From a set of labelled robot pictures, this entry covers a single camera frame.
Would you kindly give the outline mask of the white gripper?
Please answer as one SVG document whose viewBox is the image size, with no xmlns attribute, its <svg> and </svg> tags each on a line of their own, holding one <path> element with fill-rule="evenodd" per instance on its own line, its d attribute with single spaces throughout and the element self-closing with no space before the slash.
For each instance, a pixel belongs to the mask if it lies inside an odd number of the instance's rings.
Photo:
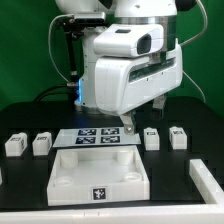
<svg viewBox="0 0 224 224">
<path fill-rule="evenodd" d="M 155 62 L 149 56 L 134 59 L 102 57 L 95 67 L 96 105 L 105 114 L 121 115 L 124 132 L 134 135 L 135 118 L 129 111 L 155 98 L 153 118 L 161 119 L 166 103 L 166 96 L 162 94 L 178 87 L 181 81 L 179 44 L 165 54 L 164 61 Z"/>
</svg>

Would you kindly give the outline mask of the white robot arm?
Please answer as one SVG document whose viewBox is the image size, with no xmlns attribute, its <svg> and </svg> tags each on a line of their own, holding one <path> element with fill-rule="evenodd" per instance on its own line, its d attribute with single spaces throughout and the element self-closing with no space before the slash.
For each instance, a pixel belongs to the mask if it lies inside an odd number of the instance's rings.
<svg viewBox="0 0 224 224">
<path fill-rule="evenodd" d="M 134 134 L 134 111 L 182 81 L 177 0 L 55 2 L 83 36 L 81 106 L 118 116 Z"/>
</svg>

